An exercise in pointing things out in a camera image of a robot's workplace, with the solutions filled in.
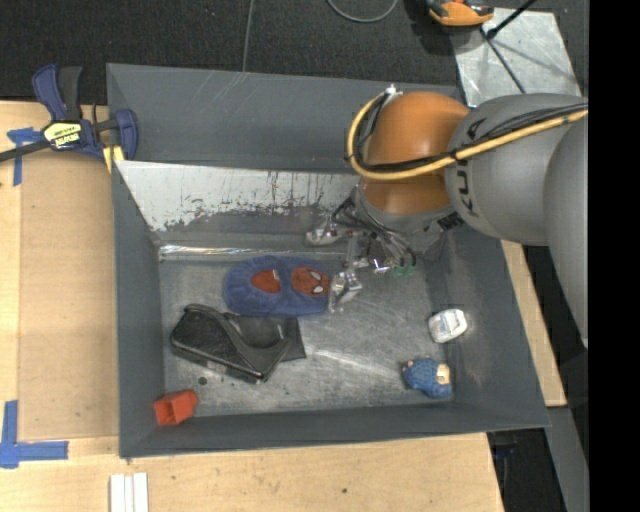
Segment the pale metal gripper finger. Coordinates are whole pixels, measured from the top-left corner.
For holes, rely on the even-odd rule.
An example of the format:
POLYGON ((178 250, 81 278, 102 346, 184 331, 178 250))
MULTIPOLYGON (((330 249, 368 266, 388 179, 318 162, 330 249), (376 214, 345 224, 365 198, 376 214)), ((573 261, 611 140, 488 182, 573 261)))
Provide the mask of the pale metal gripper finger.
POLYGON ((328 246, 336 243, 344 236, 344 230, 334 222, 313 228, 305 234, 305 242, 312 247, 328 246))
POLYGON ((328 308, 331 313, 339 312, 343 305, 354 299, 363 289, 357 272, 344 270, 336 273, 330 283, 328 308))

